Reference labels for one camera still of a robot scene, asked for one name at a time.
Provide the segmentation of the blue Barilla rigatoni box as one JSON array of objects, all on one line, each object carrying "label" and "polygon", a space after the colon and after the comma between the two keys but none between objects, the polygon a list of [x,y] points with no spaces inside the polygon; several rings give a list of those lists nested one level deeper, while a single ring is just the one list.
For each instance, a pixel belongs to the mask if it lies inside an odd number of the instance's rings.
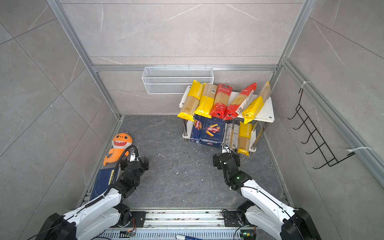
[{"label": "blue Barilla rigatoni box", "polygon": [[200,135],[200,144],[220,148],[225,135],[226,122],[218,118],[206,118]]}]

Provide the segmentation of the blue Barilla spaghetti box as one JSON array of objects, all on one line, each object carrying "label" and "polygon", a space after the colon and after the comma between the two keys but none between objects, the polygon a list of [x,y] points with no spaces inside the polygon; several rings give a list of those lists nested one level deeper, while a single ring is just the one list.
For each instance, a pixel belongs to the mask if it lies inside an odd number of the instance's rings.
[{"label": "blue Barilla spaghetti box", "polygon": [[192,132],[191,132],[191,142],[199,143],[200,142],[200,136],[204,127],[206,118],[200,115],[195,115],[194,116],[194,123],[192,127]]}]

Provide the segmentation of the yellow pasta bag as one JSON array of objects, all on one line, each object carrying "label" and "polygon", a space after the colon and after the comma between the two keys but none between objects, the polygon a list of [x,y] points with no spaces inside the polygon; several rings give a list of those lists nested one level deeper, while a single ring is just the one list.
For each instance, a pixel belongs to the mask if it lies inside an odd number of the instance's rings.
[{"label": "yellow pasta bag", "polygon": [[266,82],[258,97],[251,102],[251,104],[242,112],[244,117],[244,124],[248,124],[253,121],[256,115],[263,108],[268,97],[271,95],[270,82]]}]

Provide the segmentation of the yellow barcode spaghetti bag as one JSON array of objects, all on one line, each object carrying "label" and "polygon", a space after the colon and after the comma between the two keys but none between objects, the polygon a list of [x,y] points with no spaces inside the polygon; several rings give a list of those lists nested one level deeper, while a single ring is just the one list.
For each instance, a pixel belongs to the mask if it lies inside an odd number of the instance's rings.
[{"label": "yellow barcode spaghetti bag", "polygon": [[200,99],[200,104],[195,110],[195,114],[211,119],[211,109],[214,105],[218,86],[213,84],[204,84],[203,94]]}]

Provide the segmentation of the red spaghetti bag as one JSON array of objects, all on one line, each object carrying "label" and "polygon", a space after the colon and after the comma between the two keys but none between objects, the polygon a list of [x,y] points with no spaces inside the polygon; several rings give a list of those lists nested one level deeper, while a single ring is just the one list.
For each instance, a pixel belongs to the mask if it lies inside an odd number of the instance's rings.
[{"label": "red spaghetti bag", "polygon": [[223,119],[233,87],[219,84],[210,116]]},{"label": "red spaghetti bag", "polygon": [[243,111],[251,96],[254,94],[256,88],[257,83],[252,83],[243,89],[228,105],[224,114],[224,120],[231,120],[236,118]]}]

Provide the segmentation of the yellow Pastatime spaghetti bag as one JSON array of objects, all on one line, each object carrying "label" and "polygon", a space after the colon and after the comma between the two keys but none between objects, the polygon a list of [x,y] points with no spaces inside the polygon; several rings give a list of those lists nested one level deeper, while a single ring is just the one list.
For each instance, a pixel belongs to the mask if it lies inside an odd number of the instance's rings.
[{"label": "yellow Pastatime spaghetti bag", "polygon": [[186,97],[185,103],[178,114],[178,117],[184,120],[193,121],[195,111],[197,110],[203,94],[204,85],[196,80],[193,81],[191,89]]}]

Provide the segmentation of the clear labelled spaghetti bag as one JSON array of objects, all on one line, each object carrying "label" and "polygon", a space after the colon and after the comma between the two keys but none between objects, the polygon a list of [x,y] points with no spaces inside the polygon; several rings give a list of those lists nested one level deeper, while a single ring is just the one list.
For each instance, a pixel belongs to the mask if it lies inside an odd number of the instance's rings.
[{"label": "clear labelled spaghetti bag", "polygon": [[235,151],[238,146],[240,122],[233,121],[226,124],[224,146],[228,146],[232,151]]}]

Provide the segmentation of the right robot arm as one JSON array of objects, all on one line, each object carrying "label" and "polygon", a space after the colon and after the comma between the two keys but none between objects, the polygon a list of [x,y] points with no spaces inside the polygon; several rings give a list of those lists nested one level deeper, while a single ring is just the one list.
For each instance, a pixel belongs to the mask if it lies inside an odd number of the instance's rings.
[{"label": "right robot arm", "polygon": [[250,175],[239,170],[240,157],[233,152],[213,156],[213,165],[223,171],[230,190],[247,199],[237,208],[242,226],[256,226],[276,240],[320,240],[310,214],[293,208],[265,191]]}]

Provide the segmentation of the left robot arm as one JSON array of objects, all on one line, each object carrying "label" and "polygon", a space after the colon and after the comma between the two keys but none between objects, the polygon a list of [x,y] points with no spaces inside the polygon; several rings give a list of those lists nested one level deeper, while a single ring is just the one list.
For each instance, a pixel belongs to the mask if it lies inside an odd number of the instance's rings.
[{"label": "left robot arm", "polygon": [[31,240],[91,240],[104,230],[120,224],[128,225],[131,219],[130,208],[124,201],[137,189],[141,176],[149,169],[148,160],[141,160],[136,146],[129,146],[120,156],[115,174],[118,172],[125,153],[135,154],[134,160],[128,160],[122,175],[111,183],[107,190],[95,199],[75,210],[49,216],[39,233]]}]

